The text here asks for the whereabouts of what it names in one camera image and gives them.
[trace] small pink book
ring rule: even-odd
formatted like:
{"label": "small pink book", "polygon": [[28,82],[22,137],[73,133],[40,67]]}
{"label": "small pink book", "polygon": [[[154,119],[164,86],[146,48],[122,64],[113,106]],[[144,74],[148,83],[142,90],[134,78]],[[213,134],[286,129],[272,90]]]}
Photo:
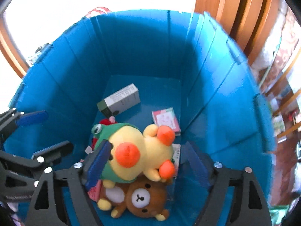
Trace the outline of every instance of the small pink book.
{"label": "small pink book", "polygon": [[181,135],[181,129],[173,108],[168,108],[160,111],[153,111],[153,120],[157,126],[169,126],[176,136]]}
{"label": "small pink book", "polygon": [[88,195],[89,195],[91,200],[98,202],[101,188],[102,188],[102,181],[98,180],[96,186],[92,187],[88,191]]}

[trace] red plush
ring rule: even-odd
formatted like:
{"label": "red plush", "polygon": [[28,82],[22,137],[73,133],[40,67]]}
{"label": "red plush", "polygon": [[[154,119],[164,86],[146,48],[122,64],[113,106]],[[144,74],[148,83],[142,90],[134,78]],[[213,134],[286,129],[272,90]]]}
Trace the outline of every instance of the red plush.
{"label": "red plush", "polygon": [[117,121],[111,122],[109,119],[102,119],[99,123],[103,124],[103,125],[106,125],[106,126],[109,126],[109,125],[117,123]]}
{"label": "red plush", "polygon": [[[102,119],[99,123],[100,123],[100,124],[103,124],[103,125],[106,125],[106,126],[109,126],[109,125],[118,123],[118,122],[115,120],[115,117],[110,117],[110,119]],[[97,138],[93,138],[93,139],[92,139],[92,144],[91,144],[92,150],[94,150],[94,147],[95,147],[95,144],[96,144],[97,140],[98,140]]]}

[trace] rilakkuma plush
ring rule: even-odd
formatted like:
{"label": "rilakkuma plush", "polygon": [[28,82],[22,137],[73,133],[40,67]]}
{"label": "rilakkuma plush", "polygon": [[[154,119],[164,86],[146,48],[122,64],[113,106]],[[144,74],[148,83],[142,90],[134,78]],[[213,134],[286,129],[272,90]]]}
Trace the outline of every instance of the rilakkuma plush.
{"label": "rilakkuma plush", "polygon": [[166,186],[172,182],[154,182],[145,176],[140,176],[135,182],[117,183],[114,188],[103,188],[97,203],[100,210],[109,211],[111,216],[119,218],[125,209],[141,218],[155,217],[164,221],[169,217],[169,211],[164,208],[167,199]]}
{"label": "rilakkuma plush", "polygon": [[116,182],[131,183],[140,173],[152,181],[173,177],[171,144],[175,133],[170,127],[152,124],[142,134],[129,123],[97,124],[92,133],[97,139],[95,149],[102,140],[112,144],[111,155],[100,176],[104,187],[113,188]]}

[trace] screw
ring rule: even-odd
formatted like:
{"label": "screw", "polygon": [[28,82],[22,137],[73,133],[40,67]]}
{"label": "screw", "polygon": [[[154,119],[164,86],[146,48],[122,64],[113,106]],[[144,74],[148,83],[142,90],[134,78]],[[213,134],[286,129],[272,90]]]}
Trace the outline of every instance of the screw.
{"label": "screw", "polygon": [[220,162],[215,162],[215,163],[214,163],[214,167],[216,167],[216,168],[222,168],[222,167],[223,167],[223,164],[220,163]]}
{"label": "screw", "polygon": [[82,163],[81,162],[77,162],[73,166],[74,166],[74,168],[81,168],[82,167]]}
{"label": "screw", "polygon": [[52,172],[52,168],[51,167],[46,167],[44,172],[45,173],[50,173],[50,172]]}
{"label": "screw", "polygon": [[251,173],[253,171],[253,169],[251,167],[245,167],[245,171],[247,173]]}
{"label": "screw", "polygon": [[39,157],[37,158],[37,161],[40,162],[40,163],[43,163],[43,162],[44,162],[44,158],[41,157],[41,156],[39,156]]}

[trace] bear face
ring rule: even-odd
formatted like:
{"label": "bear face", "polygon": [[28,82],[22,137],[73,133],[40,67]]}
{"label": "bear face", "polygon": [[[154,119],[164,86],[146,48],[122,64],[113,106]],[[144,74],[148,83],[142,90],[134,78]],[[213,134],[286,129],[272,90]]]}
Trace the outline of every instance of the bear face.
{"label": "bear face", "polygon": [[164,183],[153,182],[141,176],[130,184],[125,200],[132,214],[141,218],[151,218],[163,211],[166,198]]}
{"label": "bear face", "polygon": [[111,212],[113,218],[119,218],[128,209],[137,217],[155,217],[164,221],[169,217],[168,210],[164,209],[168,182],[154,182],[139,176],[131,184],[117,183],[114,188],[103,187],[97,205],[103,211],[111,210],[114,206]]}

